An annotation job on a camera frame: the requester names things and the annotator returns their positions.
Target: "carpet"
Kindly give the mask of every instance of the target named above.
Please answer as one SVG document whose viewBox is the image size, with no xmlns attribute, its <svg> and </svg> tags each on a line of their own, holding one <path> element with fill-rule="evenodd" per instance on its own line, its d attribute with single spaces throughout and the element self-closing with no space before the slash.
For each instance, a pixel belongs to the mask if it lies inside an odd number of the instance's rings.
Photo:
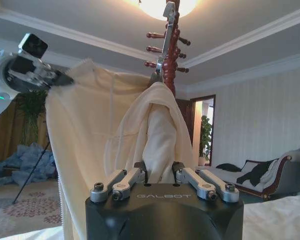
<svg viewBox="0 0 300 240">
<path fill-rule="evenodd" d="M 20 187 L 0 186 L 0 238 L 61 225 L 58 182 L 48 180 Z"/>
</svg>

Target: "green plant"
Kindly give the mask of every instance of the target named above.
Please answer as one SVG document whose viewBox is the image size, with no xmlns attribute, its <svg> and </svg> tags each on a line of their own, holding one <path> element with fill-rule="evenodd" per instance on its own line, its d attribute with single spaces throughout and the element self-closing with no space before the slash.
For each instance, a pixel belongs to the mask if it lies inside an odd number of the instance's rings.
<svg viewBox="0 0 300 240">
<path fill-rule="evenodd" d="M 25 122 L 21 143 L 29 145 L 38 140 L 38 117 L 45 112 L 47 92 L 33 91 L 22 93 L 17 99 L 17 109 L 24 114 Z"/>
<path fill-rule="evenodd" d="M 201 130 L 200 130 L 200 145 L 199 145 L 199 156 L 205 157 L 209 156 L 211 146 L 211 129 L 212 125 L 209 123 L 209 118 L 207 116 L 201 117 Z"/>
</svg>

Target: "black cushion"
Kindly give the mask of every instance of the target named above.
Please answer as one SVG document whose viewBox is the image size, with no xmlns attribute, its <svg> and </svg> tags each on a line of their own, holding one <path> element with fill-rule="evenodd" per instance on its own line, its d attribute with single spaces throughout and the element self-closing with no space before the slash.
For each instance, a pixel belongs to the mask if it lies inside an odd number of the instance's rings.
<svg viewBox="0 0 300 240">
<path fill-rule="evenodd" d="M 238 177 L 236 182 L 242 184 L 245 180 L 250 180 L 250 183 L 255 187 L 260 183 L 260 178 L 268 171 L 270 164 L 274 161 L 265 161 L 256 165 L 250 172 Z"/>
<path fill-rule="evenodd" d="M 236 165 L 230 163 L 223 163 L 216 166 L 217 169 L 226 170 L 228 172 L 241 172 L 241 168 L 237 167 Z"/>
</svg>

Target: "tripod leg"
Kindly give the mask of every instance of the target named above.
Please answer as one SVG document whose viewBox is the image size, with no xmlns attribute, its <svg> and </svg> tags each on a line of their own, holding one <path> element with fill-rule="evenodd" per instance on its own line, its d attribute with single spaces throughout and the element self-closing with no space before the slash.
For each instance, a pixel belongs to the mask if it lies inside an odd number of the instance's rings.
<svg viewBox="0 0 300 240">
<path fill-rule="evenodd" d="M 47 148 L 49 147 L 49 145 L 50 145 L 50 141 L 49 141 L 49 142 L 47 143 L 47 145 L 45 146 L 44 150 L 42 151 L 42 153 L 41 153 L 41 155 L 40 155 L 40 157 L 39 157 L 39 159 L 38 159 L 38 161 L 37 161 L 36 164 L 34 165 L 32 171 L 30 172 L 28 178 L 25 180 L 23 186 L 21 187 L 21 189 L 20 189 L 20 191 L 18 192 L 17 196 L 16 196 L 15 199 L 13 200 L 12 204 L 15 204 L 15 203 L 16 203 L 16 201 L 17 201 L 19 195 L 21 194 L 22 190 L 25 188 L 25 186 L 26 186 L 27 182 L 29 181 L 31 175 L 32 175 L 32 174 L 34 173 L 34 171 L 36 170 L 36 167 L 38 166 L 38 164 L 39 164 L 41 158 L 43 157 L 43 155 L 45 154 L 45 152 L 47 151 Z"/>
</svg>

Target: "screw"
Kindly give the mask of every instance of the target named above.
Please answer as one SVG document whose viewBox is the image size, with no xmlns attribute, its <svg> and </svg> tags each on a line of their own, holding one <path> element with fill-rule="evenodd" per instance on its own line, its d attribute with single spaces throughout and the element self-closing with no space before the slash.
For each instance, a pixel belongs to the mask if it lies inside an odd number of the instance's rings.
<svg viewBox="0 0 300 240">
<path fill-rule="evenodd" d="M 102 182 L 97 182 L 94 184 L 94 190 L 96 192 L 101 192 L 104 189 L 104 184 Z"/>
<path fill-rule="evenodd" d="M 217 194 L 214 191 L 209 191 L 207 198 L 208 200 L 214 201 L 217 199 Z"/>
<path fill-rule="evenodd" d="M 112 199 L 113 199 L 114 201 L 119 201 L 121 198 L 122 198 L 121 192 L 119 192 L 119 191 L 114 191 L 114 192 L 112 193 Z"/>
<path fill-rule="evenodd" d="M 225 189 L 229 192 L 234 192 L 236 189 L 236 186 L 233 183 L 226 183 Z"/>
</svg>

